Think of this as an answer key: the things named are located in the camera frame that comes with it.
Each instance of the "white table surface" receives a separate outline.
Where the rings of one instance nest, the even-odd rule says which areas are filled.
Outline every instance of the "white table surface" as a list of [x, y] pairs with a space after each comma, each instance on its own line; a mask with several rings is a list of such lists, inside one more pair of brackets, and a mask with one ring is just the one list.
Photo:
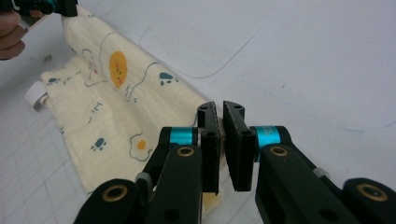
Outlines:
[[[395, 1], [79, 2], [218, 110], [223, 100], [233, 101], [246, 108], [248, 125], [286, 126], [338, 187], [367, 177], [396, 189]], [[24, 41], [20, 57], [0, 63], [0, 90], [73, 55], [59, 15]], [[232, 192], [227, 174], [222, 181]], [[260, 223], [251, 195], [226, 197], [245, 197], [242, 209]], [[239, 223], [240, 208], [230, 207], [225, 200], [205, 222]]]

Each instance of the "human hand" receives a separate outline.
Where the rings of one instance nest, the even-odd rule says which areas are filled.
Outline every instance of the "human hand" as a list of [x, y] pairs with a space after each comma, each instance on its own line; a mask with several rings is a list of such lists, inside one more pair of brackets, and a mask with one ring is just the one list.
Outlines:
[[[40, 17], [40, 11], [31, 11], [33, 17]], [[18, 23], [21, 16], [14, 10], [0, 11], [0, 60], [17, 57], [24, 50], [25, 45], [21, 41], [26, 34]]]

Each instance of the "blue paw print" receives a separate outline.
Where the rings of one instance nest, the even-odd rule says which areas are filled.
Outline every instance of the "blue paw print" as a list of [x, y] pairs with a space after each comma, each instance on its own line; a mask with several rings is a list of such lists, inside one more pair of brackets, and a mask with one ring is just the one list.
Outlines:
[[99, 148], [99, 150], [103, 150], [103, 147], [106, 145], [105, 138], [99, 138], [95, 144], [91, 147], [93, 151]]
[[50, 86], [52, 84], [58, 83], [59, 81], [60, 81], [59, 78], [52, 77], [49, 79], [49, 83], [47, 85]]
[[167, 73], [160, 73], [161, 85], [163, 86], [165, 83], [171, 84], [172, 81], [178, 82], [177, 77], [173, 77]]

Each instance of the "finger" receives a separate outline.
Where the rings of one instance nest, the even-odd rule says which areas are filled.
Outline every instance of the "finger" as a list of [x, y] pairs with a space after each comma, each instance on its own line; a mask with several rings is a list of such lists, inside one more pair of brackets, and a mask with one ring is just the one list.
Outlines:
[[14, 46], [25, 34], [26, 31], [22, 27], [16, 26], [10, 33], [0, 37], [0, 49], [7, 49]]
[[0, 30], [10, 29], [21, 21], [21, 16], [14, 10], [0, 11]]
[[40, 10], [31, 10], [30, 15], [32, 17], [42, 17], [43, 13]]
[[8, 49], [0, 49], [0, 59], [11, 59], [15, 58], [22, 53], [25, 45], [22, 41], [18, 42], [16, 45], [11, 46]]

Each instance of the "cloth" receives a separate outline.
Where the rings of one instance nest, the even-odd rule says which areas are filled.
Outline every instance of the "cloth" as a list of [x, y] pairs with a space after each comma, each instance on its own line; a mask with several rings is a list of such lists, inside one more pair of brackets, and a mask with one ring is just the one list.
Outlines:
[[[77, 54], [42, 75], [48, 107], [88, 192], [113, 178], [135, 179], [163, 126], [192, 126], [204, 99], [134, 43], [89, 11], [65, 18]], [[221, 197], [204, 195], [209, 212]]]

